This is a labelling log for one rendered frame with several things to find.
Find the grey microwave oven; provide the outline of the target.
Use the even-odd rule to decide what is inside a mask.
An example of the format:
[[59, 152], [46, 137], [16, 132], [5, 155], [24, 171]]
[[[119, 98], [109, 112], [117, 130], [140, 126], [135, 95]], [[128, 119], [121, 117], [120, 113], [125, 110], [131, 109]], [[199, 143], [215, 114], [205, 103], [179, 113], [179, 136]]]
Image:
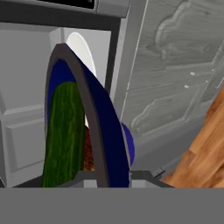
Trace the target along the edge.
[[50, 56], [72, 32], [87, 41], [96, 78], [110, 92], [120, 25], [130, 0], [0, 0], [0, 100], [7, 109], [44, 105]]

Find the grey wood-grain cupboard door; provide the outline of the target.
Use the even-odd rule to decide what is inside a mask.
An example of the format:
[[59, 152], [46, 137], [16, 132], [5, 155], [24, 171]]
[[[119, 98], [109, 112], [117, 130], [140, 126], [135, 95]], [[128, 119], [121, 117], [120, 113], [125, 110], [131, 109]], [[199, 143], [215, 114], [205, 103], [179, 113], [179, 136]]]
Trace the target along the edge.
[[114, 105], [132, 170], [171, 170], [223, 83], [224, 0], [131, 0]]

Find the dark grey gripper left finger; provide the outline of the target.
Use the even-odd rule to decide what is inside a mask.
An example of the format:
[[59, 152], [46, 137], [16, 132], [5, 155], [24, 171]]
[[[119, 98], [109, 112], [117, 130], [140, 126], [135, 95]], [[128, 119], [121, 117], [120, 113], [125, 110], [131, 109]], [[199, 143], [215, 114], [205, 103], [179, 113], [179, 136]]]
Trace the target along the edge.
[[[96, 180], [95, 173], [93, 171], [79, 171], [73, 180], [70, 180], [65, 184], [58, 185], [58, 188], [83, 187], [85, 180]], [[16, 185], [16, 188], [41, 188], [41, 187], [42, 187], [41, 176], [26, 181], [20, 185]]]

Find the white round microwave plate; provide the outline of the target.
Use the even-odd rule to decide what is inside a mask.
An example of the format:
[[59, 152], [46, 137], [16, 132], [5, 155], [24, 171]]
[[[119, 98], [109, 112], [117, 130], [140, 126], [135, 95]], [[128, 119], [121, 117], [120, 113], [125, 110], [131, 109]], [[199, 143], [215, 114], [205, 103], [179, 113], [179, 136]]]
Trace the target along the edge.
[[93, 55], [89, 49], [87, 41], [83, 38], [83, 36], [78, 32], [72, 32], [68, 36], [66, 44], [79, 57], [79, 59], [92, 72], [92, 74], [96, 76]]

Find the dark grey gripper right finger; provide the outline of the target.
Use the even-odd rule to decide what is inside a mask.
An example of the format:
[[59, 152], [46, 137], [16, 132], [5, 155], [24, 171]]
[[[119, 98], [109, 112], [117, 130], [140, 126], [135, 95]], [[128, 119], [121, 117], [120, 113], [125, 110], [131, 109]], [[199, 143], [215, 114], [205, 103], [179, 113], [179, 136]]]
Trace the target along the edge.
[[149, 171], [131, 171], [131, 187], [132, 188], [172, 188], [152, 176]]

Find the blue bowl with grey rim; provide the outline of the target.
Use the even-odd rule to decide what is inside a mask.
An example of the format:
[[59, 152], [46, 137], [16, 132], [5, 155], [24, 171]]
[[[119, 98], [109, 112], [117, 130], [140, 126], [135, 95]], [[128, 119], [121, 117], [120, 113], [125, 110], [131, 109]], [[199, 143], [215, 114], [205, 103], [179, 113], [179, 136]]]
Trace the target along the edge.
[[96, 183], [99, 187], [128, 188], [134, 160], [133, 138], [116, 115], [109, 94], [79, 57], [63, 43], [50, 56], [45, 83], [45, 147], [50, 101], [56, 88], [74, 82], [79, 89], [89, 128]]

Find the brown steak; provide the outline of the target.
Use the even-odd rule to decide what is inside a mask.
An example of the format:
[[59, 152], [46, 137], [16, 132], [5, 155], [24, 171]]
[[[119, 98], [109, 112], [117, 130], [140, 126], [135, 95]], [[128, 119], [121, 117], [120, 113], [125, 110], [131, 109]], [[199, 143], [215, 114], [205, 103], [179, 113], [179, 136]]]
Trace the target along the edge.
[[92, 172], [95, 169], [94, 157], [90, 139], [89, 128], [86, 128], [86, 140], [84, 150], [84, 170]]

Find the grey microwave door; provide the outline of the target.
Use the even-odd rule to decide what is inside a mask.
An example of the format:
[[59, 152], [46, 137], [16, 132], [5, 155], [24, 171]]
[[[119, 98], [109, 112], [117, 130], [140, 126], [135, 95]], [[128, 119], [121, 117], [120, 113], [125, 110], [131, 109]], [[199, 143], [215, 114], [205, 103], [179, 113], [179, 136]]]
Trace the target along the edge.
[[45, 140], [43, 104], [7, 109], [0, 100], [0, 179], [5, 187], [42, 174]]

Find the green cucumber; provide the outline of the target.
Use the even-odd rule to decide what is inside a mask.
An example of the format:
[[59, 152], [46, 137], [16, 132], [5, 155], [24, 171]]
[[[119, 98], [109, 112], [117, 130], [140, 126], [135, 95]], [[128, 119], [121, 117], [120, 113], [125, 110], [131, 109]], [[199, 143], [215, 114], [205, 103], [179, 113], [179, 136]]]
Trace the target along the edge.
[[50, 101], [43, 187], [63, 185], [83, 169], [85, 138], [85, 111], [79, 89], [74, 82], [64, 82]]

